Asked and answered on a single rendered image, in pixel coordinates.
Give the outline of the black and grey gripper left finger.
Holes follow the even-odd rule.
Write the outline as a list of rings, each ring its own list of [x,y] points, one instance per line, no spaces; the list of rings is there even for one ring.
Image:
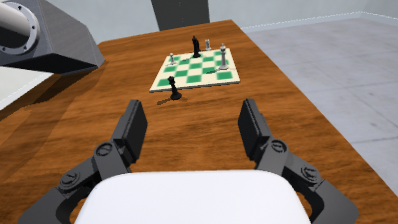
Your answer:
[[[147,127],[141,101],[130,100],[110,141],[99,144],[93,156],[67,171],[59,185],[28,208],[17,224],[71,224],[72,211],[99,182],[132,173],[129,166],[140,157]]]

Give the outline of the green and white chessboard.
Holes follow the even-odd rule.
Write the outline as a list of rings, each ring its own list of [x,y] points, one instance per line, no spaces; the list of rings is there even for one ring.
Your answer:
[[[227,70],[220,70],[221,50],[199,52],[201,55],[194,58],[194,53],[174,55],[176,64],[171,65],[171,58],[167,56],[150,92],[172,90],[168,77],[173,76],[176,89],[188,89],[216,85],[240,83],[240,79],[229,48],[226,49]]]

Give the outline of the white chess king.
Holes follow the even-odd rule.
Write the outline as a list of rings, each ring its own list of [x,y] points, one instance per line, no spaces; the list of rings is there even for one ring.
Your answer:
[[[220,70],[227,70],[229,68],[229,66],[226,64],[226,58],[225,58],[225,51],[226,47],[224,46],[224,44],[221,44],[220,47],[220,53],[221,53],[221,65],[219,66]]]

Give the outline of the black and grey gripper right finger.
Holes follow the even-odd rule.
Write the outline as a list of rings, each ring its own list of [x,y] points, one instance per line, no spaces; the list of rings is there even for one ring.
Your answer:
[[[356,205],[323,180],[313,165],[291,153],[283,140],[273,137],[254,99],[243,101],[238,127],[246,156],[256,163],[254,170],[282,175],[311,205],[311,224],[355,223],[359,216]]]

